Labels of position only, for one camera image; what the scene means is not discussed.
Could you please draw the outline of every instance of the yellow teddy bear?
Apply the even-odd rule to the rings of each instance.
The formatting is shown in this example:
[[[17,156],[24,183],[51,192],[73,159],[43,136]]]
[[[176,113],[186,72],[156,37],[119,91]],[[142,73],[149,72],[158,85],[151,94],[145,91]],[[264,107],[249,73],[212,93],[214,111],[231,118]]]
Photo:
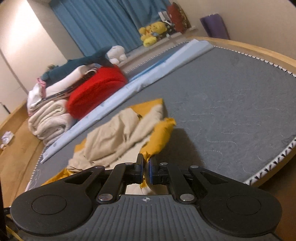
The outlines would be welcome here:
[[[149,47],[157,42],[157,37],[167,31],[167,28],[163,22],[155,22],[149,26],[139,29],[141,34],[141,40],[145,47]]]

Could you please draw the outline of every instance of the red pillow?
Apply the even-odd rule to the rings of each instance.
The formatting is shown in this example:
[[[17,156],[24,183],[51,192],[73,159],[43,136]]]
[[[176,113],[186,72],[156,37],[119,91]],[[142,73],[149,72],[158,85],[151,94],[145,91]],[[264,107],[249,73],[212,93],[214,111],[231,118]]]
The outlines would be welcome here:
[[[75,119],[81,119],[127,83],[120,69],[101,67],[89,80],[74,90],[67,109]]]
[[[167,7],[167,11],[168,16],[175,25],[175,30],[183,34],[187,30],[187,19],[183,10],[175,2],[173,2],[172,5]]]

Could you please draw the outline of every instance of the red fleece blanket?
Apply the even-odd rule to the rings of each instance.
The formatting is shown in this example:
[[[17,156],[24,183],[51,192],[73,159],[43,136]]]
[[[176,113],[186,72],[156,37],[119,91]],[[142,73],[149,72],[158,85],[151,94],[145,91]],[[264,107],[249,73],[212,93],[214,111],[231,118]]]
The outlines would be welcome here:
[[[120,69],[101,67],[89,80],[70,95],[67,109],[75,119],[81,119],[127,83]]]

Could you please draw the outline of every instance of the stuffed animal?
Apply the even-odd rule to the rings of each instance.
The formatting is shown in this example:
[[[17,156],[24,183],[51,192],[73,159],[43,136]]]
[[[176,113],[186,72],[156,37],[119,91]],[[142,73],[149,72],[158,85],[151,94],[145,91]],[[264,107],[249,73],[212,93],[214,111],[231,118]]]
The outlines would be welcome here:
[[[125,55],[124,47],[120,45],[113,46],[108,52],[107,56],[109,58],[109,61],[112,64],[119,65],[121,61],[125,61],[127,59]]]
[[[163,22],[155,22],[151,25],[139,29],[141,40],[145,47],[149,47],[157,42],[157,37],[166,32],[167,28]]]

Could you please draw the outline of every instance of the mattress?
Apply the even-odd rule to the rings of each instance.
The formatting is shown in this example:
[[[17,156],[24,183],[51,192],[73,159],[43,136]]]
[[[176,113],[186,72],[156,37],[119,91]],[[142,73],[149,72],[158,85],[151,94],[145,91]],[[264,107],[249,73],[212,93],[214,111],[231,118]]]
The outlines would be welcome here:
[[[295,78],[234,51],[214,48],[118,106],[43,164],[29,184],[37,187],[67,166],[74,146],[120,110],[163,98],[177,125],[157,159],[181,169],[198,165],[252,184],[284,158],[296,136]]]

